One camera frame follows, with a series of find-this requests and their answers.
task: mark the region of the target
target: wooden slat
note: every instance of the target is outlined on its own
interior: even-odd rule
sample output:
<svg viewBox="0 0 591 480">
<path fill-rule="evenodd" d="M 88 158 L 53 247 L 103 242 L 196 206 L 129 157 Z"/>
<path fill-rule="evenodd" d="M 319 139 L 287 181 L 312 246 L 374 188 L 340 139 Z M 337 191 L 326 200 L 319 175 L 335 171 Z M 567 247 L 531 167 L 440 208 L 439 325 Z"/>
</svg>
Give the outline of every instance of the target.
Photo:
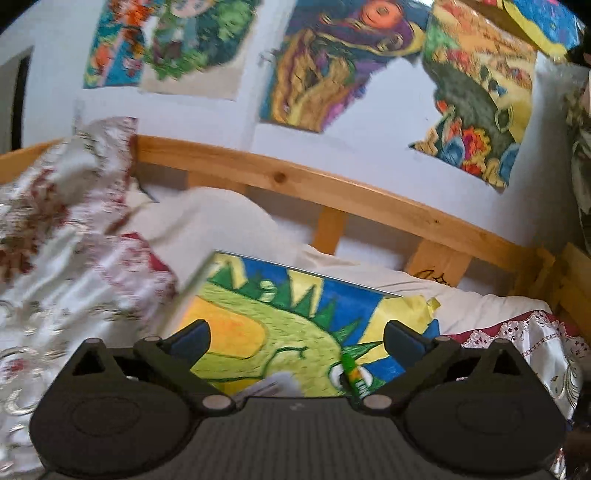
<svg viewBox="0 0 591 480">
<path fill-rule="evenodd" d="M 472 257 L 468 254 L 424 239 L 404 271 L 418 278 L 457 287 L 471 260 Z"/>
<path fill-rule="evenodd" d="M 432 207 L 312 168 L 247 152 L 138 138 L 139 160 L 197 171 L 358 215 L 517 273 L 535 253 Z"/>
<path fill-rule="evenodd" d="M 554 263 L 554 257 L 548 252 L 551 258 L 551 263 L 544 262 L 544 258 L 540 255 L 538 250 L 531 250 L 532 255 L 527 256 L 522 262 L 521 269 L 515 278 L 513 288 L 509 295 L 519 295 L 523 297 L 531 297 L 532 291 L 536 288 L 541 288 L 543 285 L 544 274 L 547 274 Z"/>
<path fill-rule="evenodd" d="M 591 299 L 568 278 L 563 278 L 557 296 L 560 306 L 576 322 L 583 337 L 591 341 Z"/>
<path fill-rule="evenodd" d="M 564 247 L 561 257 L 568 265 L 568 278 L 591 298 L 591 258 L 573 244 Z"/>
<path fill-rule="evenodd" d="M 532 299 L 541 299 L 542 293 L 544 290 L 544 286 L 546 285 L 546 283 L 548 281 L 548 276 L 550 275 L 550 272 L 552 270 L 552 267 L 554 266 L 554 262 L 556 261 L 556 258 L 554 257 L 554 255 L 552 255 L 550 252 L 548 252 L 545 248 L 538 248 L 538 249 L 536 249 L 535 253 L 538 255 L 538 257 L 542 263 L 542 266 L 540 268 L 537 278 L 530 285 L 526 296 L 531 297 Z"/>
<path fill-rule="evenodd" d="M 347 214 L 345 212 L 324 207 L 320 212 L 312 246 L 324 254 L 334 255 L 345 231 L 346 221 Z"/>
<path fill-rule="evenodd" d="M 14 180 L 27 167 L 33 163 L 45 150 L 56 144 L 59 140 L 40 143 L 32 147 L 21 148 L 2 155 L 2 168 L 0 168 L 0 184 Z"/>
<path fill-rule="evenodd" d="M 233 190 L 234 192 L 246 195 L 246 185 L 198 171 L 187 173 L 187 186 L 192 187 L 213 187 L 215 189 Z"/>
</svg>

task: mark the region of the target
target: green marker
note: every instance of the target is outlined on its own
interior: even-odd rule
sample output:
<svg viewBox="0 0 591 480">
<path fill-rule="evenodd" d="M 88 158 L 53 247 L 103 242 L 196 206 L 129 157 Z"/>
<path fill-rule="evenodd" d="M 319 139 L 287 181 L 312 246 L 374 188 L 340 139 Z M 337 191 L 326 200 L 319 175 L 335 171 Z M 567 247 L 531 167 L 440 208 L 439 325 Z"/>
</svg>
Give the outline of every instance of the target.
<svg viewBox="0 0 591 480">
<path fill-rule="evenodd" d="M 369 385 L 365 383 L 363 375 L 361 375 L 353 357 L 348 353 L 342 353 L 340 355 L 340 363 L 343 365 L 343 370 L 345 371 L 345 375 L 347 375 L 347 379 L 349 380 L 349 385 L 351 385 L 351 389 L 353 390 L 353 396 L 357 400 L 367 397 L 371 393 L 369 391 Z"/>
</svg>

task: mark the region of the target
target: white bedsheet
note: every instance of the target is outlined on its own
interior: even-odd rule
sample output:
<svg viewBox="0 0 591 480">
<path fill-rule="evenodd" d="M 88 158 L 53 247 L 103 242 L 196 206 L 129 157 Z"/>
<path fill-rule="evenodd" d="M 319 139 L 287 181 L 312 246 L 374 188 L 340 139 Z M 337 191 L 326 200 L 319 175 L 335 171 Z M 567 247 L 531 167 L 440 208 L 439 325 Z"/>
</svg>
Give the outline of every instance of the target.
<svg viewBox="0 0 591 480">
<path fill-rule="evenodd" d="M 329 277 L 378 288 L 402 296 L 437 297 L 436 316 L 442 333 L 490 327 L 532 310 L 550 312 L 548 305 L 525 297 L 481 296 L 404 272 L 351 262 L 319 253 L 283 234 L 267 212 L 246 197 L 228 190 L 187 190 L 161 203 L 140 194 L 129 202 L 140 205 L 124 227 L 148 241 L 154 252 L 178 276 L 179 290 L 215 250 L 309 270 Z"/>
</svg>

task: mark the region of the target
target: white wall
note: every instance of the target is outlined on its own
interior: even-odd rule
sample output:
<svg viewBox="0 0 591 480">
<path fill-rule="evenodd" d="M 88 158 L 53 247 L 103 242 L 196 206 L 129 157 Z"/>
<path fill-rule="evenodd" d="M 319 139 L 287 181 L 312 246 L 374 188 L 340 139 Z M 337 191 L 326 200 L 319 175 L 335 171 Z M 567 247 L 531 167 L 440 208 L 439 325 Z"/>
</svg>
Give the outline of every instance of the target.
<svg viewBox="0 0 591 480">
<path fill-rule="evenodd" d="M 131 87 L 82 90 L 90 42 L 103 0 L 40 0 L 0 36 L 0 64 L 30 46 L 24 145 L 68 135 L 75 99 L 85 120 L 109 115 L 139 118 L 142 134 L 252 150 L 363 181 L 426 203 L 522 245 L 553 251 L 580 241 L 570 187 L 569 143 L 561 96 L 576 69 L 538 59 L 534 112 L 511 184 L 499 194 L 483 181 L 407 148 L 439 117 L 433 82 L 419 65 L 393 61 L 370 82 L 364 100 L 351 106 L 323 135 L 257 124 L 270 64 L 259 54 L 276 47 L 294 0 L 265 0 L 236 102 L 139 93 Z M 582 77 L 584 72 L 575 72 Z M 302 240 L 309 239 L 317 208 L 295 200 L 255 200 Z M 399 268 L 416 239 L 362 219 L 349 222 L 338 255 Z M 497 289 L 502 276 L 476 262 L 464 288 Z"/>
</svg>

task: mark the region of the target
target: drawing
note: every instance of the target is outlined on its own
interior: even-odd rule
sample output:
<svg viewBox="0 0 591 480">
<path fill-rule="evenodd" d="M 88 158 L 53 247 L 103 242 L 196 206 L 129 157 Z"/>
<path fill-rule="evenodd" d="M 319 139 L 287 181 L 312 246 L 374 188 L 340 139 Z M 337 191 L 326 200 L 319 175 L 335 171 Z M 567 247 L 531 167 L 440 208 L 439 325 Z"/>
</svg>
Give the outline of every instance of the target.
<svg viewBox="0 0 591 480">
<path fill-rule="evenodd" d="M 436 3 L 423 65 L 442 118 L 410 146 L 504 189 L 531 115 L 535 57 L 463 3 Z"/>
<path fill-rule="evenodd" d="M 191 371 L 228 395 L 290 372 L 305 396 L 335 396 L 343 394 L 340 357 L 347 352 L 375 391 L 404 372 L 382 343 L 389 320 L 429 338 L 439 334 L 431 310 L 403 318 L 400 300 L 280 265 L 216 254 L 208 281 L 183 319 L 183 325 L 205 319 L 212 333 L 208 353 Z"/>
<path fill-rule="evenodd" d="M 579 44 L 577 17 L 558 0 L 505 0 L 505 10 L 545 54 L 563 57 Z"/>
<path fill-rule="evenodd" d="M 261 0 L 164 0 L 145 56 L 149 92 L 234 98 Z"/>
<path fill-rule="evenodd" d="M 298 0 L 261 119 L 322 132 L 372 74 L 420 51 L 429 7 L 414 0 Z"/>
<path fill-rule="evenodd" d="M 137 85 L 145 52 L 142 27 L 164 0 L 106 0 L 84 75 L 86 89 Z"/>
</svg>

